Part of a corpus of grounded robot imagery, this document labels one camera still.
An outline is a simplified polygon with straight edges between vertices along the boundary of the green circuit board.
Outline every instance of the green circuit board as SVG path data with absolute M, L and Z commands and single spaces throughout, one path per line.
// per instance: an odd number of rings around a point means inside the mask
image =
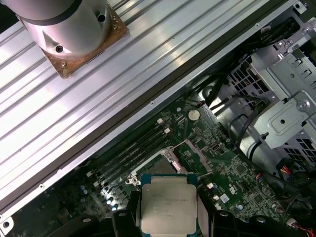
M 180 165 L 187 172 L 200 176 L 202 188 L 217 209 L 229 210 L 242 220 L 253 215 L 266 215 L 280 221 L 282 214 L 276 211 L 281 209 L 280 203 L 262 195 L 256 186 L 254 168 L 239 159 L 216 117 L 200 101 L 197 95 L 180 97 L 81 168 L 84 179 L 78 179 L 77 175 L 77 181 L 71 185 L 61 185 L 59 196 L 65 206 L 72 203 L 70 215 L 96 212 L 97 216 L 104 217 L 114 205 L 124 208 L 130 192 L 137 189 L 125 183 L 130 172 L 156 152 L 176 147 L 173 153 Z M 176 171 L 163 155 L 159 155 L 137 174 Z M 274 195 L 264 181 L 261 185 L 267 196 Z M 107 205 L 109 197 L 114 201 Z

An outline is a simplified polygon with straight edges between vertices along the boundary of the cable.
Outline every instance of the cable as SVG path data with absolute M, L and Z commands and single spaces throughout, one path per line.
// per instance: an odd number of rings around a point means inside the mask
M 253 96 L 248 96 L 248 95 L 233 95 L 233 96 L 229 96 L 228 98 L 222 100 L 220 103 L 218 103 L 217 105 L 214 105 L 213 107 L 210 108 L 210 110 L 215 110 L 217 109 L 218 107 L 222 106 L 222 105 L 225 105 L 227 104 L 228 102 L 232 101 L 232 100 L 235 100 L 235 99 L 238 99 L 238 98 L 242 98 L 242 99 L 245 99 L 245 100 L 252 100 L 252 101 L 255 101 L 255 102 L 260 102 L 261 99 L 260 98 L 257 98 L 257 97 L 253 97 Z
M 262 141 L 258 141 L 254 146 L 253 148 L 251 149 L 250 151 L 250 154 L 249 154 L 249 160 L 252 161 L 253 159 L 253 154 L 255 153 L 256 149 L 262 144 Z
M 210 106 L 212 102 L 216 99 L 219 91 L 222 88 L 222 85 L 224 84 L 226 78 L 218 78 L 212 91 L 210 92 L 209 96 L 205 99 L 205 103 L 207 106 Z
M 286 215 L 288 213 L 288 211 L 290 210 L 290 208 L 292 207 L 293 203 L 295 202 L 295 200 L 300 196 L 301 194 L 298 194 L 296 195 L 293 200 L 289 203 L 289 205 L 287 206 L 284 214 L 283 214 L 283 218 L 282 218 L 282 222 L 285 223 L 285 218 L 286 218 Z
M 266 103 L 262 100 L 261 102 L 259 102 L 253 112 L 251 113 L 251 115 L 249 116 L 249 118 L 247 119 L 247 121 L 245 122 L 245 124 L 243 125 L 239 136 L 237 138 L 237 147 L 240 147 L 241 141 L 243 139 L 243 137 L 245 136 L 245 133 L 248 129 L 248 127 L 252 124 L 252 122 L 257 118 L 257 116 L 261 113 L 261 111 L 266 107 Z
M 238 157 L 244 161 L 245 163 L 247 163 L 248 165 L 254 167 L 256 170 L 260 171 L 261 172 L 261 175 L 265 175 L 267 177 L 270 177 L 276 181 L 279 181 L 283 184 L 286 184 L 287 186 L 291 186 L 295 189 L 298 189 L 297 186 L 291 184 L 291 183 L 288 183 L 286 182 L 285 180 L 282 180 L 274 175 L 272 175 L 271 173 L 269 173 L 268 171 L 266 171 L 265 169 L 263 169 L 262 167 L 258 166 L 257 164 L 255 164 L 254 162 L 250 161 L 249 158 L 242 152 L 242 150 L 240 148 L 237 148 L 237 153 L 238 153 Z
M 248 116 L 246 114 L 241 114 L 238 115 L 235 119 L 233 119 L 229 124 L 228 124 L 228 137 L 230 138 L 230 140 L 232 141 L 232 126 L 233 124 L 238 121 L 242 116 L 245 116 L 246 118 L 248 118 Z

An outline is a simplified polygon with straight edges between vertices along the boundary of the motherboard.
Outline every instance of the motherboard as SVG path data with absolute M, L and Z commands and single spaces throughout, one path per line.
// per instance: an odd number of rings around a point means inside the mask
M 191 95 L 178 98 L 58 183 L 54 191 L 64 206 L 62 222 L 83 213 L 102 219 L 125 208 L 145 173 L 197 174 L 199 188 L 217 209 L 245 221 L 253 215 L 280 221 L 284 213 L 271 198 L 273 190 L 238 157 L 210 109 Z

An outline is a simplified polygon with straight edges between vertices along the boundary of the copper mounting plate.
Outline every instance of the copper mounting plate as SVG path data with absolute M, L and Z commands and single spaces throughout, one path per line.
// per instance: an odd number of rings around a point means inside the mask
M 119 18 L 117 13 L 111 8 L 111 6 L 108 4 L 110 14 L 111 14 L 111 29 L 109 32 L 108 37 L 105 39 L 103 44 L 97 48 L 95 51 L 90 53 L 89 55 L 75 59 L 75 60 L 66 60 L 66 59 L 60 59 L 56 58 L 55 56 L 47 53 L 43 50 L 45 56 L 47 59 L 51 62 L 57 73 L 62 78 L 69 77 L 72 73 L 74 73 L 76 70 L 78 70 L 82 65 L 86 64 L 96 56 L 98 56 L 100 53 L 102 53 L 105 49 L 110 47 L 112 44 L 114 44 L 116 41 L 121 39 L 126 32 L 128 32 L 127 26 L 124 24 L 124 22 Z

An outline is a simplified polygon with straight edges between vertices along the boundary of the ribbed aluminum panel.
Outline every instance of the ribbed aluminum panel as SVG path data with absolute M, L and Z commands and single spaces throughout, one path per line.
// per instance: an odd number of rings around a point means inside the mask
M 0 200 L 268 1 L 111 0 L 129 33 L 68 79 L 1 34 Z

